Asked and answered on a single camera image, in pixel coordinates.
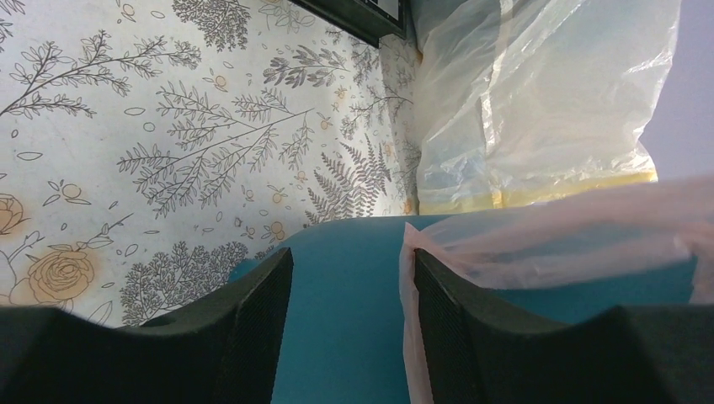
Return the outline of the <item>pink plastic trash bag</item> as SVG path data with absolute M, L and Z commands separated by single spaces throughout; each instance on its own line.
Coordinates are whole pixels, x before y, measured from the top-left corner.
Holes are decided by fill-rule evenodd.
M 453 215 L 420 230 L 406 225 L 399 292 L 409 398 L 436 403 L 430 395 L 414 281 L 420 249 L 498 297 L 502 290 L 555 289 L 691 261 L 695 269 L 687 302 L 639 306 L 713 309 L 713 178 L 596 189 L 526 207 Z M 614 305 L 580 322 L 617 306 L 627 305 Z

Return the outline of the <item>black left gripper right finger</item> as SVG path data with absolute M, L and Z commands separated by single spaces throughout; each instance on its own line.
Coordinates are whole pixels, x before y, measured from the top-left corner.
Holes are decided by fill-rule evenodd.
M 418 318 L 436 403 L 710 403 L 711 306 L 617 306 L 568 325 L 416 252 Z

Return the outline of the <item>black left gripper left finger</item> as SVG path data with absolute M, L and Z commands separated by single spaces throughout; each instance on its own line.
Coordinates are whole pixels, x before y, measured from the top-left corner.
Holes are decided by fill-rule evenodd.
M 50 307 L 1 310 L 4 403 L 268 403 L 293 274 L 282 248 L 138 327 Z

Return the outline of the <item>teal plastic trash bin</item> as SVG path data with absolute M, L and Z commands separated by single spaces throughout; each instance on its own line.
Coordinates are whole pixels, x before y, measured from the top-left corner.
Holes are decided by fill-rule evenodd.
M 311 226 L 285 240 L 294 261 L 272 400 L 275 403 L 407 403 L 399 256 L 406 225 L 434 215 L 382 216 Z M 694 262 L 644 274 L 499 296 L 562 322 L 617 304 L 690 298 Z

